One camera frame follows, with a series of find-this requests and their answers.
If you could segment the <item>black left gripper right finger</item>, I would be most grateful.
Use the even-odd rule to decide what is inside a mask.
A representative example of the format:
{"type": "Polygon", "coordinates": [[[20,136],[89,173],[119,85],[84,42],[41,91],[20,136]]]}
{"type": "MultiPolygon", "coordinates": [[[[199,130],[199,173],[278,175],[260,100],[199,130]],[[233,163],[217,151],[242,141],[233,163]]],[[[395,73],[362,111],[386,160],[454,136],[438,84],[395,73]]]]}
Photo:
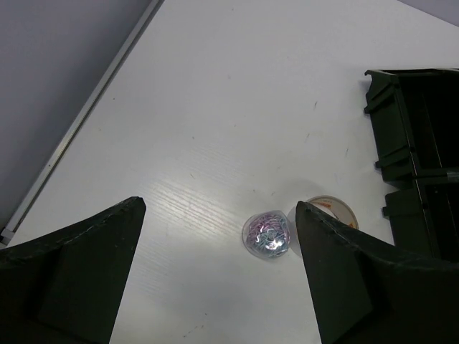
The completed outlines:
{"type": "Polygon", "coordinates": [[[458,265],[353,229],[308,202],[298,240],[323,343],[456,343],[458,265]]]}

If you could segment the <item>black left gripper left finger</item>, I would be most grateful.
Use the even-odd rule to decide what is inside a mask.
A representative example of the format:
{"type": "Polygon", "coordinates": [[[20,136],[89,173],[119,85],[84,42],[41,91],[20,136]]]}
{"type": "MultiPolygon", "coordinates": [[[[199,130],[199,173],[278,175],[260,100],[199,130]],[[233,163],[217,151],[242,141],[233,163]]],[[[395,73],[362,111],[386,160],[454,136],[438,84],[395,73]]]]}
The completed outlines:
{"type": "Polygon", "coordinates": [[[2,343],[109,343],[146,213],[130,197],[1,251],[2,343]]]}

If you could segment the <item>clear tape roll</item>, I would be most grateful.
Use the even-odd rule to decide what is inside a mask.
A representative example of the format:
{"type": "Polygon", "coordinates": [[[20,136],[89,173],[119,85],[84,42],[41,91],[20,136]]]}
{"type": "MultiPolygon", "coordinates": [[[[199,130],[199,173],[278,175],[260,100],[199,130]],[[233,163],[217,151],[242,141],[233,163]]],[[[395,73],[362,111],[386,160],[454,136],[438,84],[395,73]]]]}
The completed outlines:
{"type": "Polygon", "coordinates": [[[322,195],[309,199],[308,203],[320,208],[327,214],[331,214],[341,223],[359,230],[359,224],[354,212],[341,199],[333,196],[322,195]]]}

